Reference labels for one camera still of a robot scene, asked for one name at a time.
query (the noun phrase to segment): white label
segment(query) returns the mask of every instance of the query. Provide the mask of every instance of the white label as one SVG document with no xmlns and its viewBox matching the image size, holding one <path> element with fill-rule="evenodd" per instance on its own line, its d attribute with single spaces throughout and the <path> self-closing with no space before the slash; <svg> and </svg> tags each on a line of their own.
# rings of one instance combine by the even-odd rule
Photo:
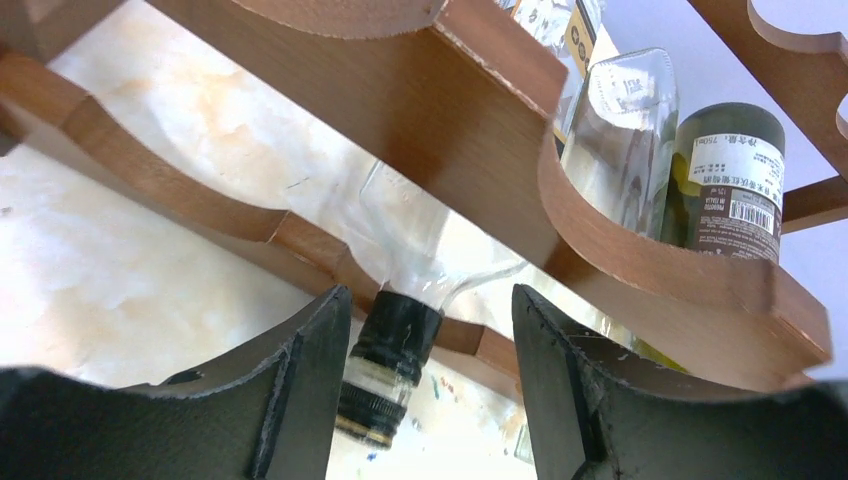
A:
<svg viewBox="0 0 848 480">
<path fill-rule="evenodd" d="M 783 155 L 761 138 L 721 133 L 695 139 L 689 181 L 760 194 L 783 211 Z"/>
</svg>

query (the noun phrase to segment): dark green wine bottle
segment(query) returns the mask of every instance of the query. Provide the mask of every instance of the dark green wine bottle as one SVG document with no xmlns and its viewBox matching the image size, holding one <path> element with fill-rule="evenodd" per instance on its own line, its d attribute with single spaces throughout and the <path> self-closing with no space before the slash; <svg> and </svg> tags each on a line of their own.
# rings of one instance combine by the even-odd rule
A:
<svg viewBox="0 0 848 480">
<path fill-rule="evenodd" d="M 785 136 L 766 110 L 721 103 L 680 124 L 661 239 L 713 255 L 777 262 Z"/>
</svg>

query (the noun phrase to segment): barcode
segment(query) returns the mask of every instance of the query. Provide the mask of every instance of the barcode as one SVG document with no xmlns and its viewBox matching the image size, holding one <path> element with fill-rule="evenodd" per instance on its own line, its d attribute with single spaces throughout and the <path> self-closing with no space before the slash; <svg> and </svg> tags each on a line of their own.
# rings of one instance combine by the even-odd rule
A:
<svg viewBox="0 0 848 480">
<path fill-rule="evenodd" d="M 770 235 L 774 234 L 774 215 L 756 205 L 731 200 L 730 218 L 754 224 L 769 232 Z"/>
</svg>

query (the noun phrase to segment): wooden wine rack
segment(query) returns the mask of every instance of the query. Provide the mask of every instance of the wooden wine rack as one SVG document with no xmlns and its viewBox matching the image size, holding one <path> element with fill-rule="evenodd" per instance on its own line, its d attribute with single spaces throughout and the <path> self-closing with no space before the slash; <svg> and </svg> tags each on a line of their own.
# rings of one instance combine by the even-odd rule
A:
<svg viewBox="0 0 848 480">
<path fill-rule="evenodd" d="M 843 175 L 787 193 L 785 230 L 845 218 L 848 139 L 817 114 L 836 111 L 848 66 L 838 53 L 768 43 L 747 12 L 731 13 L 744 2 L 690 1 Z M 41 65 L 119 3 L 0 4 L 0 129 L 304 290 L 344 283 L 367 312 L 378 285 L 341 241 L 294 212 L 247 205 L 190 179 Z M 492 0 L 149 3 L 693 374 L 770 391 L 831 359 L 826 310 L 779 266 L 639 237 L 583 200 L 551 148 L 568 72 Z M 5 15 L 13 11 L 14 19 Z M 59 22 L 59 39 L 40 25 L 62 11 L 76 13 Z M 826 88 L 805 89 L 822 75 L 808 63 L 830 75 Z M 809 92 L 803 106 L 797 91 Z M 437 358 L 515 396 L 508 339 L 448 319 L 437 346 Z"/>
</svg>

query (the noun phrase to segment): glass bottle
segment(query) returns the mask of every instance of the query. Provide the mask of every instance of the glass bottle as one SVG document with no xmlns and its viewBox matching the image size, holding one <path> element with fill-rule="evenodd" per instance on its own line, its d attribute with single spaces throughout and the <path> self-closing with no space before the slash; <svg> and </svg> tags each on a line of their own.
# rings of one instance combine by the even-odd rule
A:
<svg viewBox="0 0 848 480">
<path fill-rule="evenodd" d="M 674 69 L 659 48 L 593 65 L 574 103 L 561 164 L 599 212 L 640 235 L 659 239 L 678 117 Z M 595 328 L 621 337 L 624 327 L 595 310 Z M 631 349 L 679 365 L 632 334 Z"/>
<path fill-rule="evenodd" d="M 527 262 L 382 162 L 360 204 L 389 268 L 345 365 L 336 428 L 390 448 L 444 310 Z"/>
</svg>

